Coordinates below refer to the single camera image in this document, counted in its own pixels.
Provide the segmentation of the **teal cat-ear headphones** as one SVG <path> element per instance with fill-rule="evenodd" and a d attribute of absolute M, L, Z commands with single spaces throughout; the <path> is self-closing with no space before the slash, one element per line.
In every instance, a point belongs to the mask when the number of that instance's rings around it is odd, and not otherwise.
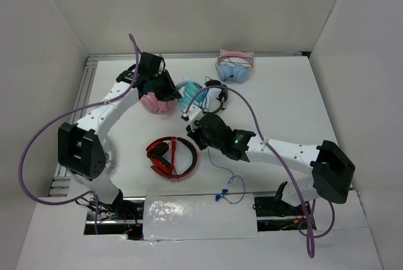
<path fill-rule="evenodd" d="M 177 83 L 177 90 L 184 89 L 183 97 L 179 102 L 179 107 L 182 113 L 187 109 L 193 98 L 193 104 L 199 107 L 203 112 L 210 110 L 213 101 L 218 98 L 220 91 L 219 89 L 207 89 L 196 96 L 196 94 L 204 87 L 205 85 L 193 80 L 189 74 L 185 74 L 181 82 Z"/>

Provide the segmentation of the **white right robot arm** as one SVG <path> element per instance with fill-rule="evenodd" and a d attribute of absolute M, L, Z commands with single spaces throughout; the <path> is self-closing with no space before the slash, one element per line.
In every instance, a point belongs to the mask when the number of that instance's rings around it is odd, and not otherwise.
<path fill-rule="evenodd" d="M 322 198 L 335 204 L 347 201 L 355 165 L 334 142 L 303 145 L 274 139 L 261 139 L 254 132 L 231 129 L 212 113 L 183 115 L 186 133 L 199 147 L 219 150 L 229 159 L 287 165 L 304 174 L 295 183 L 282 183 L 278 188 L 275 208 L 290 214 L 302 200 Z"/>

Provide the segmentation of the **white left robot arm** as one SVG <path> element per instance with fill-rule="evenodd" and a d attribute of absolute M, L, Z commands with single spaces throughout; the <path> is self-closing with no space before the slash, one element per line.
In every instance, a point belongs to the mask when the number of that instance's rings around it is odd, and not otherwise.
<path fill-rule="evenodd" d="M 96 195 L 102 212 L 111 219 L 123 214 L 125 204 L 122 191 L 106 170 L 103 142 L 124 112 L 148 93 L 154 93 L 162 102 L 181 96 L 164 59 L 142 52 L 139 61 L 116 78 L 102 101 L 75 123 L 63 123 L 58 130 L 59 164 Z"/>

